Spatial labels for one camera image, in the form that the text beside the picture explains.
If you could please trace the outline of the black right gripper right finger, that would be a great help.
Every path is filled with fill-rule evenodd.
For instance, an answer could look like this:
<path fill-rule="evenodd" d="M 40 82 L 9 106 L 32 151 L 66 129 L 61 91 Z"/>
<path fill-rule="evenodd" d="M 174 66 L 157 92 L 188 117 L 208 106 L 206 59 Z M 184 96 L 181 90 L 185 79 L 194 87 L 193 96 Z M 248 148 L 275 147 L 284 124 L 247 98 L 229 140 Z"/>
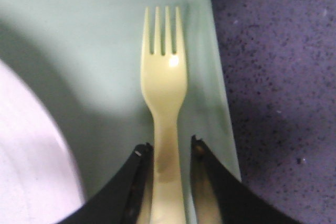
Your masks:
<path fill-rule="evenodd" d="M 190 177 L 197 223 L 297 223 L 244 186 L 195 135 Z"/>

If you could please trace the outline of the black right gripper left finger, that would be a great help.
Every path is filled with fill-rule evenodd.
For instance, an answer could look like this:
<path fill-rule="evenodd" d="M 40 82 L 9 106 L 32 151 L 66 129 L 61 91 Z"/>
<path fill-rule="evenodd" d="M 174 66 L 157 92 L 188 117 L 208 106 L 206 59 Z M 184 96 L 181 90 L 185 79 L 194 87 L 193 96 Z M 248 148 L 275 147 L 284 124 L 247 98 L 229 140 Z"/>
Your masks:
<path fill-rule="evenodd" d="M 149 143 L 137 145 L 107 184 L 60 223 L 137 223 L 152 157 Z"/>

